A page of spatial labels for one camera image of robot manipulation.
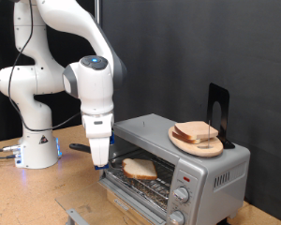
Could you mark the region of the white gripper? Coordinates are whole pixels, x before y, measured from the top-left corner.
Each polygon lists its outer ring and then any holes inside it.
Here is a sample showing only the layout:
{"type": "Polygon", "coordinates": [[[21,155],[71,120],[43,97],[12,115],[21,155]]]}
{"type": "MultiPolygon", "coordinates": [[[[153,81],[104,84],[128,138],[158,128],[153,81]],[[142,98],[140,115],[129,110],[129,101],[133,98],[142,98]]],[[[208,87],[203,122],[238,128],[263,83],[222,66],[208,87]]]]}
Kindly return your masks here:
{"type": "Polygon", "coordinates": [[[82,123],[89,140],[93,163],[97,167],[104,167],[109,160],[113,113],[103,116],[84,114],[82,123]]]}

